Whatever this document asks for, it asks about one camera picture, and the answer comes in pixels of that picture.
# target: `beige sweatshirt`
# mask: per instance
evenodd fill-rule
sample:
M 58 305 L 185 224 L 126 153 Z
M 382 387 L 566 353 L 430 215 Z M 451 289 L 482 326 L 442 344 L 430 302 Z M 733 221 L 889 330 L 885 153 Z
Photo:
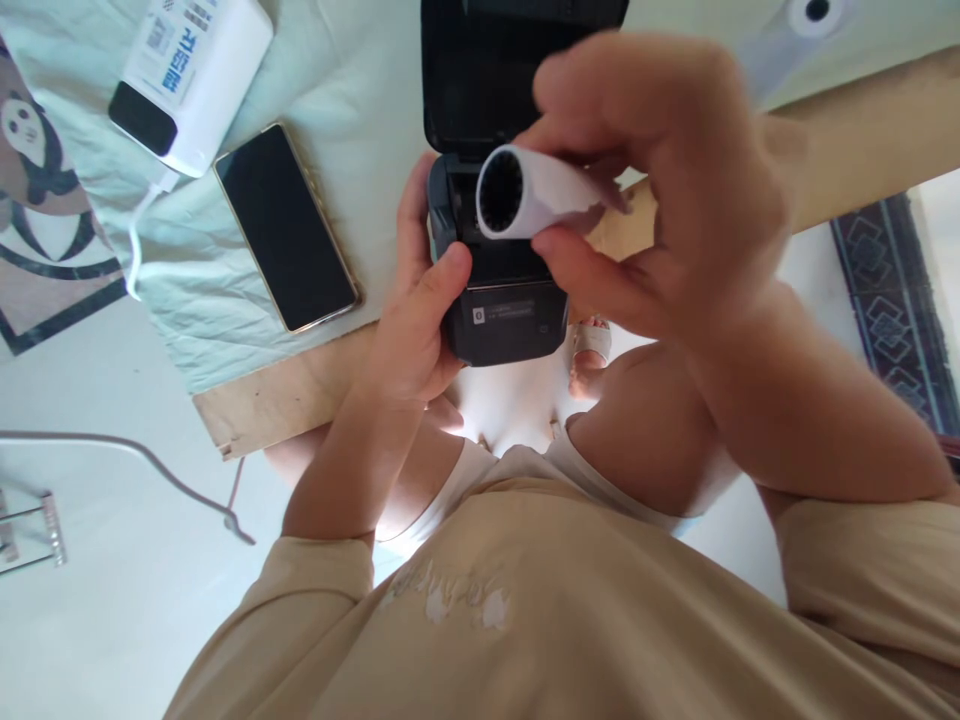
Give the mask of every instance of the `beige sweatshirt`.
M 805 501 L 777 532 L 790 612 L 545 480 L 373 591 L 363 543 L 282 538 L 167 716 L 960 717 L 960 508 Z

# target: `printer label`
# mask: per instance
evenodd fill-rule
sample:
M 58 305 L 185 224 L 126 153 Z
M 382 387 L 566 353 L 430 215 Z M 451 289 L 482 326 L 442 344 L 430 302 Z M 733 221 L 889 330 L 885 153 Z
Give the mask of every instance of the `printer label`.
M 512 303 L 487 305 L 473 309 L 473 324 L 484 325 L 497 320 L 519 320 L 520 318 L 534 317 L 536 303 L 533 300 L 518 300 Z
M 175 112 L 196 75 L 216 8 L 216 0 L 151 0 L 124 79 Z

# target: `gray cable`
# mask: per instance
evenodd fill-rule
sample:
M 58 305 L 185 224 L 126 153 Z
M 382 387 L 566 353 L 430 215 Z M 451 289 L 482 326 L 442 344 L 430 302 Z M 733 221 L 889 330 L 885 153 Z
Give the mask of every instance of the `gray cable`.
M 160 459 L 154 455 L 147 447 L 133 440 L 114 437 L 112 435 L 94 435 L 90 433 L 52 433 L 52 432 L 20 432 L 17 430 L 0 430 L 0 445 L 96 445 L 101 447 L 113 447 L 119 450 L 126 450 L 129 453 L 138 455 L 153 465 L 154 469 L 160 473 L 164 480 L 173 485 L 191 500 L 195 500 L 201 505 L 223 516 L 223 524 L 226 528 L 236 535 L 247 545 L 256 545 L 256 540 L 247 535 L 240 529 L 240 521 L 232 509 L 215 503 L 208 497 L 198 493 L 196 490 L 184 485 L 176 475 L 167 469 L 167 466 L 160 462 Z M 237 476 L 234 479 L 234 491 L 236 494 L 236 485 L 240 480 L 240 469 L 237 469 Z

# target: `printer lid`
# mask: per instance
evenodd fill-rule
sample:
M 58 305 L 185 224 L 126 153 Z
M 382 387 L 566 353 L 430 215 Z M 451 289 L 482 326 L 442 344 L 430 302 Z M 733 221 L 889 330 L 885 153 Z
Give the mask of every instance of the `printer lid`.
M 430 145 L 483 160 L 540 113 L 549 55 L 618 28 L 629 0 L 421 0 L 423 126 Z

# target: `hand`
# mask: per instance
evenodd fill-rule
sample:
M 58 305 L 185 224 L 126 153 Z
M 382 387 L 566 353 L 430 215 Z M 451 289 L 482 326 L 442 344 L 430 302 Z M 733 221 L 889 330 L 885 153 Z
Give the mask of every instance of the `hand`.
M 463 367 L 443 341 L 440 323 L 466 288 L 473 262 L 462 243 L 436 265 L 430 259 L 426 188 L 434 157 L 420 158 L 400 200 L 397 275 L 362 377 L 364 387 L 388 401 L 420 405 L 446 390 Z
M 708 41 L 601 34 L 548 58 L 534 95 L 543 117 L 518 144 L 632 165 L 659 203 L 654 247 L 622 263 L 569 229 L 534 238 L 560 287 L 652 338 L 722 332 L 750 314 L 790 236 L 805 141 L 793 123 L 754 116 L 736 60 Z

